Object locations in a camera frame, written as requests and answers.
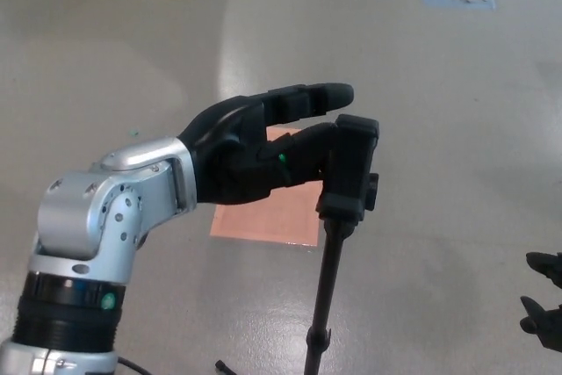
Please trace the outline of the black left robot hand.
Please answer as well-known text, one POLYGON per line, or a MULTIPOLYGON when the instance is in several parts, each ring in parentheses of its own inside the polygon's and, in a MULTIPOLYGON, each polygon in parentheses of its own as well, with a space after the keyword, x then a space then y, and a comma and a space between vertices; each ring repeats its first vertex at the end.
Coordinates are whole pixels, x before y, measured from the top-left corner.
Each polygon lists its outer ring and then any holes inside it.
POLYGON ((179 134, 191 153, 200 204, 240 205, 277 188, 320 181, 337 134, 320 123, 271 141, 270 126, 324 116, 350 105, 347 83, 298 84, 212 105, 179 134))

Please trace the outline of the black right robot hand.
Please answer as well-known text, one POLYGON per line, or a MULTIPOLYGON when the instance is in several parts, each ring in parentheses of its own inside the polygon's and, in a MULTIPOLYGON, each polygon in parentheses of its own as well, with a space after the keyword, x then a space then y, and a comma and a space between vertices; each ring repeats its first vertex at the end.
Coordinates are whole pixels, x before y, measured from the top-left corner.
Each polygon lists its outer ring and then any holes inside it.
MULTIPOLYGON (((526 254, 529 267, 542 274, 561 288, 561 253, 556 255, 541 252, 526 254)), ((535 335, 542 346, 548 350, 561 352, 561 306, 556 309, 545 310, 530 297, 521 297, 522 305, 527 316, 520 320, 522 330, 530 335, 535 335)))

